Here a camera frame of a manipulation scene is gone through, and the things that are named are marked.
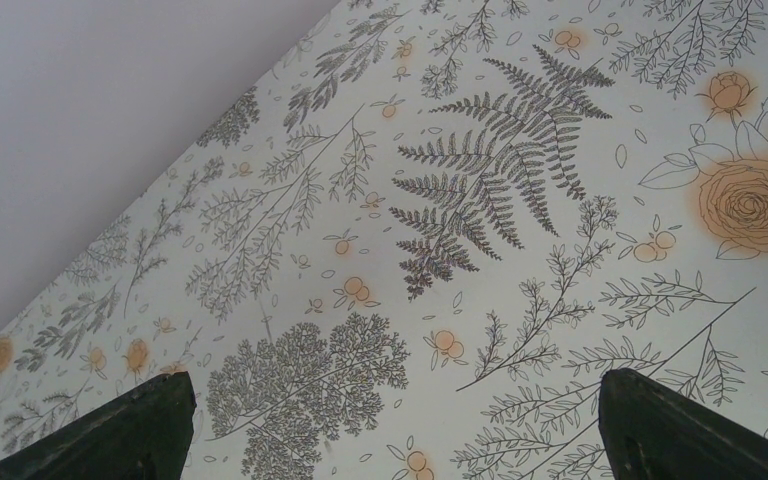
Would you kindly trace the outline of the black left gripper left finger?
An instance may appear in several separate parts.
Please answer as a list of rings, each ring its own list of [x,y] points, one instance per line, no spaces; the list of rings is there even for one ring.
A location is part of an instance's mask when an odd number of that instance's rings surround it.
[[[156,376],[0,460],[0,479],[179,479],[196,406],[187,372]]]

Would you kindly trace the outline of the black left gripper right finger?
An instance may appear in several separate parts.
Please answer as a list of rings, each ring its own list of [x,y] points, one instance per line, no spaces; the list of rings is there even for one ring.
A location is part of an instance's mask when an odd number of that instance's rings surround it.
[[[615,479],[768,479],[768,439],[635,370],[603,375],[598,413]]]

